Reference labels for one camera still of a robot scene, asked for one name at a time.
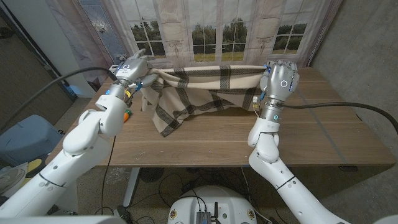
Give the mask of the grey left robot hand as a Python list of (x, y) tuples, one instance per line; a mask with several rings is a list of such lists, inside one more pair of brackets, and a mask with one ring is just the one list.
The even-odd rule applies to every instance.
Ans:
[(114, 73), (116, 80), (106, 91), (106, 95), (123, 100), (126, 90), (135, 89), (137, 91), (153, 84), (158, 75), (151, 72), (153, 65), (149, 62), (150, 57), (145, 55), (145, 52), (146, 49), (140, 49), (118, 65)]

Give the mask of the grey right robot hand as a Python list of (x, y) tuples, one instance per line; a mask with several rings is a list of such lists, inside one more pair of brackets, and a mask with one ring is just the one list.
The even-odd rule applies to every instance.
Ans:
[(296, 63), (293, 62), (270, 61), (265, 68), (259, 82), (262, 91), (259, 103), (262, 107), (257, 118), (278, 123), (284, 108), (282, 105), (296, 90), (300, 75)]

